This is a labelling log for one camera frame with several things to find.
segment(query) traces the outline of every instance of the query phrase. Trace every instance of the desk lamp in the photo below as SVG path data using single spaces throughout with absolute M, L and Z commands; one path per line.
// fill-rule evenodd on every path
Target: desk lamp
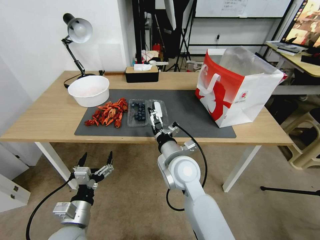
M 81 72 L 81 76 L 78 77 L 78 79 L 88 75 L 95 75 L 91 73 L 89 74 L 85 73 L 84 67 L 82 66 L 80 61 L 75 58 L 75 56 L 73 55 L 73 53 L 69 48 L 69 44 L 72 42 L 85 43 L 86 41 L 88 41 L 92 35 L 92 25 L 87 20 L 84 20 L 82 18 L 75 18 L 70 13 L 66 13 L 63 15 L 63 21 L 68 26 L 68 36 L 66 36 L 61 41 L 66 46 L 68 52 L 70 53 L 71 57 L 74 60 L 74 63 L 77 65 L 77 67 Z

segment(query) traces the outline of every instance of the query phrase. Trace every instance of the clear plastic clamshell box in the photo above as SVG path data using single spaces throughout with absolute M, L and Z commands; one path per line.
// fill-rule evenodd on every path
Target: clear plastic clamshell box
M 163 126 L 168 126 L 168 113 L 163 101 L 156 99 L 130 99 L 127 124 L 129 127 L 144 127 L 151 124 L 148 107 L 155 109 L 154 102 L 161 107 Z

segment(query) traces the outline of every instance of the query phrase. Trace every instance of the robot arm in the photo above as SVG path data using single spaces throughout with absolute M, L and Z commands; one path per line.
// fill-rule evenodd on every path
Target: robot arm
M 73 168 L 74 178 L 79 185 L 77 194 L 71 198 L 70 202 L 58 202 L 53 209 L 53 213 L 60 217 L 60 222 L 65 227 L 51 235 L 49 240 L 87 239 L 85 229 L 89 225 L 90 208 L 94 202 L 94 190 L 97 189 L 98 182 L 108 176 L 114 168 L 112 152 L 110 152 L 107 164 L 100 169 L 84 167 L 86 157 L 87 153 Z
M 190 140 L 183 146 L 178 145 L 173 138 L 179 131 L 178 124 L 163 129 L 157 111 L 151 108 L 148 110 L 161 153 L 158 157 L 159 169 L 170 190 L 185 191 L 184 209 L 198 240 L 235 240 L 216 201 L 204 192 L 199 182 L 199 165 L 187 156 L 197 149 L 195 142 Z

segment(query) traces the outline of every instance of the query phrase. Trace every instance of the tissue box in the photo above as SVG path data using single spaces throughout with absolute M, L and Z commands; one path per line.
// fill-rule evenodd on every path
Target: tissue box
M 152 66 L 147 71 L 135 71 L 133 67 L 127 67 L 125 75 L 128 83 L 157 82 L 159 80 L 159 70 L 156 66 Z

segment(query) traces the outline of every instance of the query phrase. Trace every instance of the tissue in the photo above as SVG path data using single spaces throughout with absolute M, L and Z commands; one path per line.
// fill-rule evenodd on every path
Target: tissue
M 149 64 L 135 64 L 133 66 L 133 70 L 135 71 L 147 71 L 150 70 L 152 65 Z

